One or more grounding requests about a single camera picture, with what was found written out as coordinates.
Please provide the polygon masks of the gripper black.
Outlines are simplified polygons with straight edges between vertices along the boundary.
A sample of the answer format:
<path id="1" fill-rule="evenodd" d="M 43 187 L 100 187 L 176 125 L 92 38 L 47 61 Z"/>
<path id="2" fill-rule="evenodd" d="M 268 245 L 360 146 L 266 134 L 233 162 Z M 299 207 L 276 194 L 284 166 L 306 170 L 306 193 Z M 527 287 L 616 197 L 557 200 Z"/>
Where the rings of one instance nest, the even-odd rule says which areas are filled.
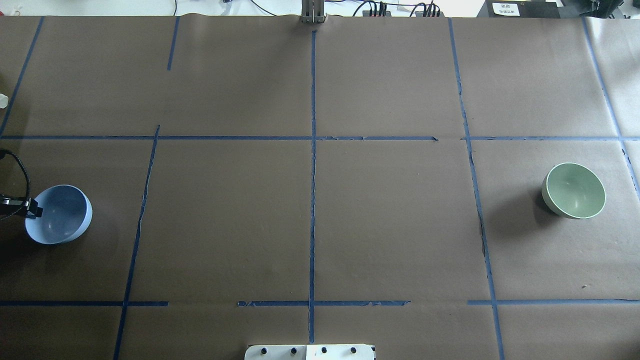
<path id="1" fill-rule="evenodd" d="M 42 217 L 44 209 L 30 196 L 14 197 L 0 194 L 0 215 L 2 218 L 10 218 L 14 215 L 26 219 L 38 219 Z"/>

